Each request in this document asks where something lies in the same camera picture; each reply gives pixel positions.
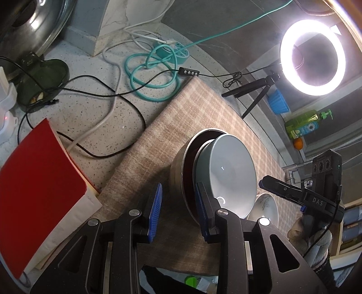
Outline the right gloved hand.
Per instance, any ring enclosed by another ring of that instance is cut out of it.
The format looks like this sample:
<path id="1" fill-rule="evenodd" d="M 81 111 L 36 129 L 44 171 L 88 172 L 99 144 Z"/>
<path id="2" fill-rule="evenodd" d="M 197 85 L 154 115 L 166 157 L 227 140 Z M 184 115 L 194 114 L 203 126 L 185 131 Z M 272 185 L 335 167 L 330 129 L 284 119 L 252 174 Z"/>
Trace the right gloved hand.
<path id="1" fill-rule="evenodd" d="M 307 264 L 315 270 L 327 260 L 333 237 L 330 230 L 324 228 L 318 228 L 316 232 L 313 232 L 313 225 L 314 218 L 303 214 L 292 225 L 287 238 L 304 257 Z"/>

